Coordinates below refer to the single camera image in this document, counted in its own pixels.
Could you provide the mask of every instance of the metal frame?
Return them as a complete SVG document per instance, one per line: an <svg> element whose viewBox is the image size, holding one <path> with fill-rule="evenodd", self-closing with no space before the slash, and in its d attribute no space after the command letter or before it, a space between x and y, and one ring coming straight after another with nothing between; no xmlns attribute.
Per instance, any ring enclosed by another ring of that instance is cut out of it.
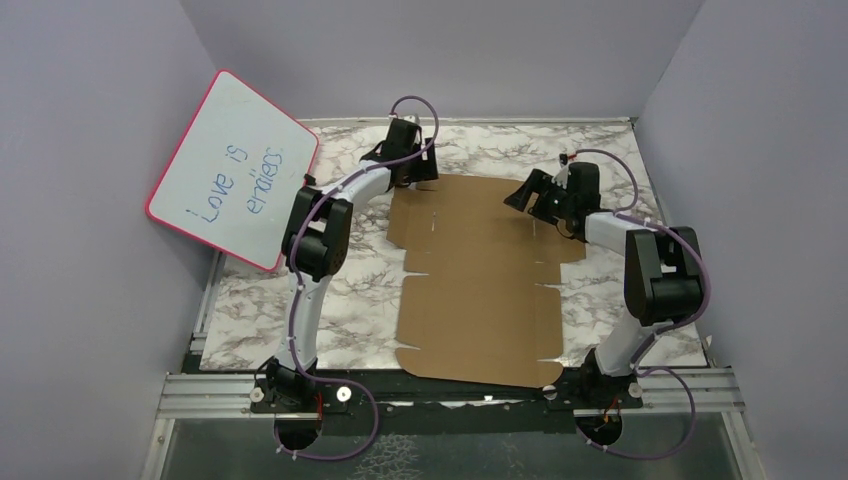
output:
<svg viewBox="0 0 848 480"><path fill-rule="evenodd" d="M192 331L190 351L203 351L203 346L206 341L206 332L209 331L209 324L212 319L209 312L212 311L212 306L218 298L218 282L224 274L224 264L227 256L218 250L212 255L212 262L209 265L209 277L206 279L206 288L203 289L203 296L200 298L200 308L197 311L197 319L194 322L194 330Z"/></svg>
<svg viewBox="0 0 848 480"><path fill-rule="evenodd" d="M355 118L306 118L300 123L307 127L349 127L349 126L371 126L386 125L385 117L355 117ZM433 119L429 116L421 118L422 125L432 125ZM453 118L439 117L439 124L445 125L486 125L486 126L514 126L514 125L630 125L631 117L610 118L583 118L583 117L502 117L502 118Z"/></svg>
<svg viewBox="0 0 848 480"><path fill-rule="evenodd" d="M745 403L736 377L729 368L681 368L677 373L692 390L698 412L721 413L730 446L745 480L764 480L743 418ZM689 411L689 401L680 383L667 373L639 379L644 406L623 409L622 415L661 415ZM255 414L250 412L250 374L169 374L165 378L156 423L142 474L143 480L161 477L175 423L179 419L317 419L315 413ZM481 398L491 404L509 398ZM575 416L597 415L600 410L574 410Z"/></svg>

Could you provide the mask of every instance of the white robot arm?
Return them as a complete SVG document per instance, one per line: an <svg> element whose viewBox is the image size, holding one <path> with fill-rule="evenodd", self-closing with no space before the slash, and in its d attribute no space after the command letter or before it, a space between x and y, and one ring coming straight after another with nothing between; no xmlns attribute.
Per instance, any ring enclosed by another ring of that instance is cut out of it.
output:
<svg viewBox="0 0 848 480"><path fill-rule="evenodd" d="M553 225L564 222L572 238L624 256L627 308L610 336L589 352L584 366L595 369L596 376L626 378L649 350L652 337L675 328L699 309L704 298L701 270L698 260L666 232L601 209L598 166L569 163L570 158L561 157L565 165L556 176L534 169L504 203L524 211L536 194L527 209L532 216ZM699 252L694 230L671 230Z"/></svg>
<svg viewBox="0 0 848 480"><path fill-rule="evenodd" d="M373 160L363 160L360 163L360 168L367 168L369 165L376 165ZM382 195L389 191L391 187L392 172L387 168L377 168L370 170L347 185L341 192L334 195L336 200L347 202L352 205L351 212L362 209L372 198L377 195ZM345 178L338 182L323 187L320 191L325 193L331 191L338 185L341 185ZM324 275L320 279L314 279L312 276L303 278L304 289L301 293L300 303L297 305L297 311L294 315L295 328L295 345L297 348L297 356L301 364L307 369L315 363L317 359L315 341L318 336L318 320L321 318L321 307L324 303L324 295L327 293L327 288L330 285L332 274ZM289 271L288 274L289 288L291 293L297 288L297 276ZM285 330L288 331L288 322L291 316L292 303L286 307L285 315ZM274 356L279 361L280 365L290 370L295 370L294 361L289 342L283 341Z"/></svg>

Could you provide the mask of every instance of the flattened cardboard box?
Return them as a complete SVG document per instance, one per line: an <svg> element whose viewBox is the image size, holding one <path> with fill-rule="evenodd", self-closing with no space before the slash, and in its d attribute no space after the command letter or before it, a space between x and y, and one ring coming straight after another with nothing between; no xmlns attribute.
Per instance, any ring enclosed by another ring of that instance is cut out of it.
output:
<svg viewBox="0 0 848 480"><path fill-rule="evenodd" d="M560 263L582 243L504 205L521 182L442 175L395 190L387 237L406 249L398 363L421 377L542 387L562 373Z"/></svg>

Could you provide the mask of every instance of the glass panel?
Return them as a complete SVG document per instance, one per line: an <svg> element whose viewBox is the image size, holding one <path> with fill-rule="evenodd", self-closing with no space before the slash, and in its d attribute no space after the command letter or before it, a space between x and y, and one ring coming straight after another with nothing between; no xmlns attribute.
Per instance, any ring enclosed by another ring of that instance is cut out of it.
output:
<svg viewBox="0 0 848 480"><path fill-rule="evenodd" d="M680 439L686 415L624 419L616 447L659 452ZM322 437L314 453L342 453L359 437ZM511 433L382 436L346 462L323 463L277 455L269 420L179 420L165 479L739 479L720 414L702 414L691 444L656 462L605 456L578 435Z"/></svg>

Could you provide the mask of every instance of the whiteboard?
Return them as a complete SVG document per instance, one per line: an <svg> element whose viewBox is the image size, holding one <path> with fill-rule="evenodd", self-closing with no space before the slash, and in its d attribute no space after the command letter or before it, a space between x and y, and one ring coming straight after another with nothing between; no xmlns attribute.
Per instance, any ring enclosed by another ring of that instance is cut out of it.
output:
<svg viewBox="0 0 848 480"><path fill-rule="evenodd" d="M318 137L218 72L147 202L154 220L263 270L277 268Z"/></svg>

